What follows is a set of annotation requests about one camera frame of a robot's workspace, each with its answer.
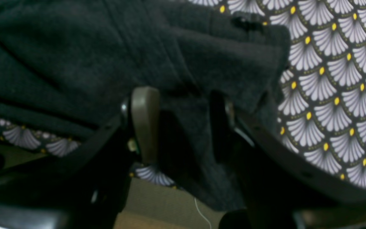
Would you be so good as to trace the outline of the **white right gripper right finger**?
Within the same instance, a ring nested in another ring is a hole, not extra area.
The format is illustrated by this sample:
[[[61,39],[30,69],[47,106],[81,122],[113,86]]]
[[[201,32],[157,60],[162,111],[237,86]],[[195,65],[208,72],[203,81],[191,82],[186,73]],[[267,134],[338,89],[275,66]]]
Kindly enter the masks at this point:
[[[209,122],[215,160],[225,163],[231,151],[235,109],[232,100],[219,90],[212,90],[209,96]]]

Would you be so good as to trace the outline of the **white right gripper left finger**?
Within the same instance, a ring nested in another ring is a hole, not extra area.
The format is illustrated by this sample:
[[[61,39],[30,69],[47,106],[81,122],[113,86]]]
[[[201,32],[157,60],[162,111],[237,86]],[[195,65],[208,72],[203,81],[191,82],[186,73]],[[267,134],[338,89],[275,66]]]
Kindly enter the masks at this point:
[[[154,87],[137,87],[131,95],[131,119],[141,161],[155,163],[159,151],[160,92]]]

